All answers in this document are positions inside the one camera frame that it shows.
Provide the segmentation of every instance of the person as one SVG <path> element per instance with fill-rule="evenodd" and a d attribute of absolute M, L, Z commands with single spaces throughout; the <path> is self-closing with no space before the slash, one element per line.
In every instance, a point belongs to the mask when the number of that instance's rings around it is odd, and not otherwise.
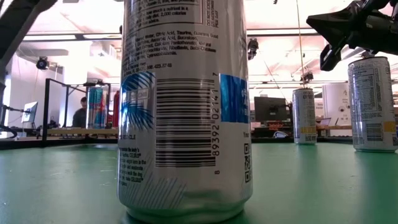
<path fill-rule="evenodd" d="M 87 98 L 83 97 L 80 100 L 81 108 L 75 112 L 73 115 L 74 128 L 86 128 L 86 114 L 87 114 Z"/>

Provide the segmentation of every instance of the desk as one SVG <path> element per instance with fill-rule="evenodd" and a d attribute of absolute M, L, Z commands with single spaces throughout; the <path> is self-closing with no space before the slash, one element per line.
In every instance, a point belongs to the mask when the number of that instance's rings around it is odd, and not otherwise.
<path fill-rule="evenodd" d="M 318 143 L 253 144 L 252 156 L 254 195 L 223 224 L 397 223 L 397 154 Z M 0 151 L 0 223 L 140 222 L 116 197 L 111 144 Z"/>

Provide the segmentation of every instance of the energy drink can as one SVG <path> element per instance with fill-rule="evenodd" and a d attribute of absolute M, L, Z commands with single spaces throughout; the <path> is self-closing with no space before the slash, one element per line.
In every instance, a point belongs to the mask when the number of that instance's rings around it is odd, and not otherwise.
<path fill-rule="evenodd" d="M 252 195 L 243 2 L 124 2 L 118 197 L 138 220 L 222 222 Z"/>
<path fill-rule="evenodd" d="M 87 89 L 86 128 L 103 129 L 106 126 L 106 90 L 102 87 Z"/>
<path fill-rule="evenodd" d="M 317 124 L 315 121 L 315 100 L 309 88 L 293 91 L 294 143 L 317 143 Z"/>
<path fill-rule="evenodd" d="M 394 152 L 398 147 L 390 64 L 373 57 L 348 65 L 353 144 L 357 151 Z"/>

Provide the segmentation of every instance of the computer monitor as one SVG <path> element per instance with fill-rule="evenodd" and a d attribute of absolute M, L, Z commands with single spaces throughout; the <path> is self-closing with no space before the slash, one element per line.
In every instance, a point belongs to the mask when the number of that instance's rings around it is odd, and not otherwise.
<path fill-rule="evenodd" d="M 254 110 L 257 122 L 288 119 L 286 100 L 283 98 L 254 97 Z"/>
<path fill-rule="evenodd" d="M 24 107 L 24 114 L 22 115 L 22 123 L 25 122 L 35 122 L 36 111 L 37 111 L 37 102 L 27 103 Z"/>

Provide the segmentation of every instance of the green table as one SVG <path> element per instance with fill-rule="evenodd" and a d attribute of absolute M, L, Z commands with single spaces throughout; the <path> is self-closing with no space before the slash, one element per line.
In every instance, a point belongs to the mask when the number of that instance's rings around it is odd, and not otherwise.
<path fill-rule="evenodd" d="M 0 223 L 139 223 L 116 197 L 116 146 L 0 151 Z M 398 223 L 398 155 L 253 144 L 254 195 L 225 223 Z"/>

